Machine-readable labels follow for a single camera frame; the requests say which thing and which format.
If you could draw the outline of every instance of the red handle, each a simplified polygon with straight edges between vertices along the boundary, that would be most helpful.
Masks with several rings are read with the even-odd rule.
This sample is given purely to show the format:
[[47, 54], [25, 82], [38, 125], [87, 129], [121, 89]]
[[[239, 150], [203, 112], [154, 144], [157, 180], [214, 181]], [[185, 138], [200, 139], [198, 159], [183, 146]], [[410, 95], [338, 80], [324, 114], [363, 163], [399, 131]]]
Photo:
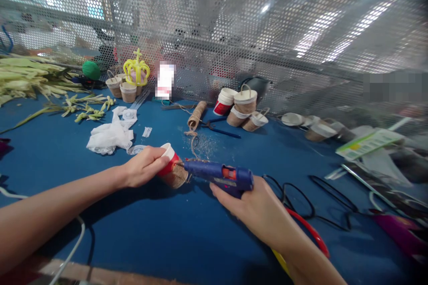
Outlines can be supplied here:
[[302, 216], [300, 216], [299, 214], [297, 214], [296, 212], [292, 211], [289, 208], [286, 208], [286, 210], [289, 212], [289, 214], [291, 216], [293, 216], [294, 218], [296, 218], [298, 221], [300, 221], [302, 223], [303, 226], [305, 226], [305, 228], [307, 230], [309, 230], [309, 232], [311, 233], [311, 235], [315, 238], [315, 240], [317, 241], [318, 247], [320, 248], [320, 250], [323, 252], [323, 254], [327, 257], [330, 258], [330, 253], [329, 250], [327, 248], [327, 246], [325, 245], [324, 241], [322, 240], [320, 234], [318, 234], [318, 232], [311, 226], [309, 225], [309, 223], [307, 221], [305, 221]]

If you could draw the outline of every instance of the green ball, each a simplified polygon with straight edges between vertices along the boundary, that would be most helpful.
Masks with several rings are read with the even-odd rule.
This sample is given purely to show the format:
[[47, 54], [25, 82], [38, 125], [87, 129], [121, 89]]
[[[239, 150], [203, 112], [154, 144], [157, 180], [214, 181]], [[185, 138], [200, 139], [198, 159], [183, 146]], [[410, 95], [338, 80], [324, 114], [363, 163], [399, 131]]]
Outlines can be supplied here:
[[98, 80], [101, 77], [101, 71], [98, 65], [93, 61], [85, 61], [82, 66], [82, 71], [85, 76], [92, 80]]

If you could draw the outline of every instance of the paper cup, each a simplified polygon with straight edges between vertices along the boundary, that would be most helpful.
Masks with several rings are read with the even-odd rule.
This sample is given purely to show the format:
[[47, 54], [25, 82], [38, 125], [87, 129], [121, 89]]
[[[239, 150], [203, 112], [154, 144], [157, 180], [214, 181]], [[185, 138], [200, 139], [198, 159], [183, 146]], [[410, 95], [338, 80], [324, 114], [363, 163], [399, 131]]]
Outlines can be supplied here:
[[286, 126], [300, 126], [306, 118], [295, 113], [286, 113], [281, 117], [281, 122]]
[[117, 74], [116, 78], [119, 79], [121, 82], [126, 82], [126, 74], [124, 73]]
[[250, 88], [247, 84], [241, 86], [241, 92], [234, 96], [235, 109], [243, 114], [251, 114], [256, 109], [257, 91], [251, 90], [251, 88], [243, 90], [244, 86]]
[[336, 130], [321, 120], [310, 127], [310, 129], [305, 133], [305, 137], [310, 141], [318, 143], [327, 138], [333, 137], [336, 134]]
[[120, 91], [122, 93], [122, 99], [124, 102], [132, 103], [135, 101], [137, 87], [127, 82], [120, 84]]
[[170, 143], [162, 145], [161, 148], [165, 149], [162, 157], [167, 156], [169, 163], [157, 175], [172, 189], [177, 189], [186, 182], [189, 173], [183, 167], [177, 166], [177, 163], [182, 163], [182, 160], [175, 153]]
[[121, 81], [118, 80], [116, 77], [109, 78], [106, 80], [106, 85], [111, 91], [111, 94], [115, 98], [122, 98], [122, 92], [120, 91], [120, 84], [121, 84]]
[[268, 122], [268, 119], [262, 113], [254, 111], [253, 113], [251, 113], [251, 116], [247, 120], [245, 120], [242, 125], [242, 128], [246, 131], [253, 132], [256, 129], [259, 129], [260, 127], [266, 125]]
[[138, 97], [142, 91], [143, 91], [143, 86], [137, 86], [137, 91], [135, 92], [135, 95]]
[[233, 89], [223, 88], [218, 95], [217, 103], [215, 104], [213, 110], [214, 114], [217, 116], [223, 116], [226, 112], [228, 112], [230, 107], [233, 105], [233, 97], [237, 93], [238, 92]]
[[236, 110], [236, 105], [230, 110], [229, 116], [227, 116], [227, 123], [233, 127], [239, 127], [245, 119], [251, 116], [251, 114], [243, 114]]
[[308, 116], [305, 117], [305, 121], [303, 122], [302, 126], [303, 127], [310, 127], [316, 123], [318, 123], [321, 120], [321, 118], [317, 117], [317, 116]]

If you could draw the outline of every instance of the pliers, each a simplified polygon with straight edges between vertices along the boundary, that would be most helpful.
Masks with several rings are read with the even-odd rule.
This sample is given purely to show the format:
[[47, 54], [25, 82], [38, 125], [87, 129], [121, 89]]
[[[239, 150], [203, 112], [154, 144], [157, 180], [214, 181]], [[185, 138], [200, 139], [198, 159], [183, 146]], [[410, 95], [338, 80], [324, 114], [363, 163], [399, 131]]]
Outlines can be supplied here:
[[227, 117], [220, 117], [220, 118], [217, 118], [217, 119], [211, 119], [211, 120], [208, 120], [207, 122], [201, 122], [201, 127], [204, 127], [204, 128], [210, 128], [212, 131], [215, 131], [215, 132], [218, 132], [218, 133], [221, 133], [221, 134], [225, 134], [225, 135], [227, 135], [227, 136], [231, 136], [231, 137], [235, 137], [235, 138], [239, 138], [239, 139], [241, 139], [241, 136], [239, 136], [239, 135], [237, 135], [237, 134], [233, 134], [233, 133], [230, 133], [230, 132], [227, 132], [227, 131], [223, 131], [223, 130], [220, 130], [220, 129], [216, 129], [216, 128], [214, 128], [215, 127], [215, 125], [211, 125], [211, 123], [212, 122], [219, 122], [219, 121], [222, 121], [222, 120], [226, 120], [226, 118]]

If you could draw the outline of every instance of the white cable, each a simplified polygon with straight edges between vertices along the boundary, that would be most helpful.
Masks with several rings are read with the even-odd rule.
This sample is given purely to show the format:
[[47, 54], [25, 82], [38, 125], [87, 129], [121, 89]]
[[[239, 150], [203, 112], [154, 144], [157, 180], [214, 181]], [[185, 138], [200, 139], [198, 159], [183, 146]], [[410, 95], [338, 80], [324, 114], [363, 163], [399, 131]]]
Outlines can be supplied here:
[[[23, 195], [15, 195], [15, 194], [11, 194], [9, 193], [6, 189], [0, 187], [0, 192], [5, 195], [6, 197], [10, 197], [10, 198], [18, 198], [18, 199], [25, 199], [28, 198], [28, 196], [23, 196]], [[76, 252], [77, 247], [79, 247], [80, 242], [82, 241], [83, 235], [85, 234], [85, 222], [83, 221], [83, 219], [80, 216], [77, 216], [76, 219], [79, 221], [79, 223], [81, 224], [82, 227], [82, 231], [80, 232], [80, 237], [76, 242], [76, 245], [74, 245], [73, 249], [71, 250], [70, 254], [68, 255], [68, 257], [66, 258], [66, 260], [61, 264], [60, 269], [58, 270], [58, 272], [55, 274], [55, 276], [53, 277], [52, 281], [49, 283], [49, 285], [54, 285], [57, 280], [59, 279], [59, 277], [61, 276], [62, 272], [64, 271], [64, 269], [66, 268], [67, 264], [70, 262], [71, 258], [73, 257], [74, 253]]]
[[375, 193], [373, 191], [369, 192], [369, 199], [371, 204], [380, 212], [383, 212], [383, 209], [379, 207], [378, 204], [375, 203]]

